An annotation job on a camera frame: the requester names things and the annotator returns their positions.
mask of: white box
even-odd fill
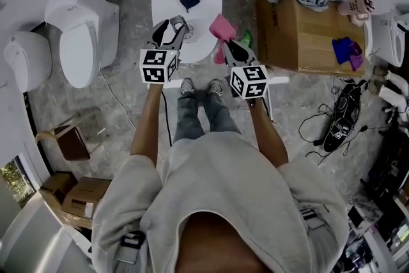
[[[230,73],[230,86],[242,99],[264,97],[268,88],[266,66],[233,67]]]
[[[139,69],[143,83],[168,83],[179,64],[179,51],[142,49]]]

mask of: pink sponge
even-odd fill
[[[236,29],[231,26],[228,20],[222,15],[218,14],[216,19],[210,25],[209,30],[212,35],[220,41],[229,41],[236,38]]]

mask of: gray floor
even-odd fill
[[[151,27],[150,0],[108,0],[120,5],[120,40],[115,62],[102,70],[114,94],[123,103],[132,121],[137,125],[146,96],[146,86],[139,73],[139,51],[143,48],[149,28]],[[237,27],[238,36],[248,29],[257,40],[256,14],[254,0],[223,0],[223,14]],[[105,127],[110,135],[103,146],[98,148],[91,159],[84,162],[67,162],[64,160],[56,143],[42,141],[45,153],[51,166],[57,170],[73,171],[77,177],[93,176],[112,178],[127,158],[134,130],[124,115],[122,108],[114,101],[104,81],[98,77],[88,88],[81,90],[70,86],[65,79],[59,62],[59,37],[61,33],[54,27],[46,26],[39,33],[50,41],[53,58],[53,70],[50,79],[40,88],[29,93],[38,130],[50,130],[77,111],[97,106],[101,108]],[[257,53],[257,42],[253,49]],[[177,71],[180,77],[192,77],[197,87],[205,87],[213,78],[226,75],[224,65],[215,65],[211,56],[191,65],[182,65]],[[337,78],[321,75],[290,73],[290,83],[271,86],[275,126],[288,149],[290,159],[305,156],[309,151],[318,150],[312,144],[303,141],[298,134],[302,121],[317,113],[321,103],[332,105],[334,96],[331,93],[333,84],[342,86]],[[169,106],[171,133],[176,126],[177,90],[165,90]],[[233,99],[225,93],[226,101],[233,119],[242,131],[246,140],[256,145],[251,117],[243,100]],[[384,117],[380,109],[379,98],[366,92],[362,97],[362,110],[358,126],[353,136],[363,125],[370,127],[384,126]],[[208,122],[201,109],[199,118],[204,129]],[[325,117],[317,117],[303,126],[303,136],[309,140],[319,138],[323,130]],[[359,179],[371,167],[376,158],[381,137],[376,130],[359,134],[351,143],[348,153],[343,156],[342,150],[333,153],[320,165],[321,170],[332,179],[339,192],[348,198],[359,188]],[[164,105],[160,108],[159,152],[164,157],[169,150]],[[311,160],[319,161],[317,155],[310,155]]]

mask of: pink bottle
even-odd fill
[[[394,9],[390,0],[349,0],[338,6],[341,15],[382,15]]]

